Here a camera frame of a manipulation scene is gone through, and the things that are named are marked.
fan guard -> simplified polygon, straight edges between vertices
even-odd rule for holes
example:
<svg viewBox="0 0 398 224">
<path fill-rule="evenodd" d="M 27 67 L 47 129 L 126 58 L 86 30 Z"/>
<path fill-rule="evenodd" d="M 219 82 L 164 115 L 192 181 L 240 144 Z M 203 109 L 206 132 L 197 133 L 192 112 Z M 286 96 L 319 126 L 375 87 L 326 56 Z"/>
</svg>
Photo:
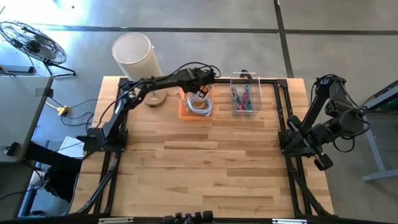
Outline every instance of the fan guard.
<svg viewBox="0 0 398 224">
<path fill-rule="evenodd" d="M 49 61 L 59 65 L 67 61 L 61 46 L 27 24 L 17 21 L 0 22 L 0 33 L 12 46 L 41 62 Z"/>
</svg>

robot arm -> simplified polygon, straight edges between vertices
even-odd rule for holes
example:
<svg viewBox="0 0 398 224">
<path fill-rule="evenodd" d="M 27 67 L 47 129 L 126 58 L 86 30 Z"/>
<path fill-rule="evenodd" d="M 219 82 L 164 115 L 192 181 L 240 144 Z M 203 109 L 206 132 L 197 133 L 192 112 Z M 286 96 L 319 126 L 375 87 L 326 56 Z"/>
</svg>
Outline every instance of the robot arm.
<svg viewBox="0 0 398 224">
<path fill-rule="evenodd" d="M 185 93 L 192 92 L 200 97 L 205 97 L 208 89 L 204 86 L 214 83 L 215 77 L 216 74 L 213 70 L 187 68 L 165 77 L 143 78 L 138 82 L 127 81 L 120 84 L 119 96 L 123 97 L 116 102 L 112 118 L 101 128 L 104 143 L 119 140 L 119 128 L 127 116 L 127 112 L 142 103 L 150 91 L 179 86 Z M 141 89 L 138 94 L 134 91 L 137 87 Z"/>
<path fill-rule="evenodd" d="M 358 108 L 346 92 L 346 80 L 336 75 L 325 75 L 314 83 L 315 99 L 301 122 L 297 116 L 287 120 L 289 136 L 284 139 L 283 153 L 287 156 L 315 156 L 315 165 L 325 170 L 333 165 L 323 153 L 322 144 L 338 137 L 353 139 L 364 130 L 364 108 Z M 325 102 L 325 113 L 332 119 L 313 125 Z"/>
</svg>

electric fan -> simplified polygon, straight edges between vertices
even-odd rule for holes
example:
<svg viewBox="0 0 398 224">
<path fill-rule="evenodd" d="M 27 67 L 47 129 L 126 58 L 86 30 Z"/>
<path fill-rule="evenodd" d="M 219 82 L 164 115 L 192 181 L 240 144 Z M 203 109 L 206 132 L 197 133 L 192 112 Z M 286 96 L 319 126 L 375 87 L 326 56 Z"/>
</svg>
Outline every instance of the electric fan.
<svg viewBox="0 0 398 224">
<path fill-rule="evenodd" d="M 4 21 L 0 22 L 0 33 L 16 49 L 25 53 L 28 57 L 43 62 L 51 77 L 76 75 L 75 71 L 60 66 L 67 61 L 67 55 L 62 47 L 39 30 L 21 22 Z M 72 73 L 54 75 L 48 66 L 62 68 Z"/>
</svg>

white paper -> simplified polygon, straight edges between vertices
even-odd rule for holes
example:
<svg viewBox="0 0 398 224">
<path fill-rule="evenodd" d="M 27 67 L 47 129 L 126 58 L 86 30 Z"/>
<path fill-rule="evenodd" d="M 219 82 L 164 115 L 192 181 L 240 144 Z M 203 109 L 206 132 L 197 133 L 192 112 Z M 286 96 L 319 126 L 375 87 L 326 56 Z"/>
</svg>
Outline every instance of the white paper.
<svg viewBox="0 0 398 224">
<path fill-rule="evenodd" d="M 82 141 L 67 136 L 65 138 L 65 140 L 63 140 L 63 143 L 60 148 L 61 150 L 59 150 L 58 152 L 65 156 L 81 158 L 84 156 L 84 154 L 83 154 L 83 146 L 84 145 L 85 144 Z"/>
</svg>

gray desk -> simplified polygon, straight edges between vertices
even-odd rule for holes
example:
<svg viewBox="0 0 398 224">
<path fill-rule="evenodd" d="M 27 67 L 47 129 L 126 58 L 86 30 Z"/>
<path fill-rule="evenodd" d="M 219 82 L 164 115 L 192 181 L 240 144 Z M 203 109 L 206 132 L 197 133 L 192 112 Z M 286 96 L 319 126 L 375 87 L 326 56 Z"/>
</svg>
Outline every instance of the gray desk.
<svg viewBox="0 0 398 224">
<path fill-rule="evenodd" d="M 50 88 L 50 77 L 0 77 L 0 145 L 18 142 L 15 156 L 0 152 L 0 198 L 27 189 L 32 168 L 23 164 L 46 96 L 37 96 L 37 90 Z M 11 195 L 0 201 L 0 220 L 17 217 L 25 194 Z"/>
</svg>

